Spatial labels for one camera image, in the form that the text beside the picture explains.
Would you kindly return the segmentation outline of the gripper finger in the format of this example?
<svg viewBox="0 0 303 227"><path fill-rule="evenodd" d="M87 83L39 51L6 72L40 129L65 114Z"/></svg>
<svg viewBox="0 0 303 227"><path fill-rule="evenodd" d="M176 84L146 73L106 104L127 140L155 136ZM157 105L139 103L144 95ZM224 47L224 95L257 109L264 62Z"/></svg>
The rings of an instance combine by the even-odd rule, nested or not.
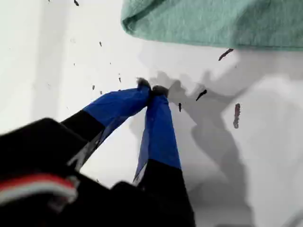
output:
<svg viewBox="0 0 303 227"><path fill-rule="evenodd" d="M61 123L87 141L84 148L73 155L68 166L80 170L104 140L129 117L145 108L151 98L151 86L143 78L137 87L113 91L100 96Z"/></svg>
<svg viewBox="0 0 303 227"><path fill-rule="evenodd" d="M134 183L183 213L191 213L174 132L168 89L155 86L145 114Z"/></svg>

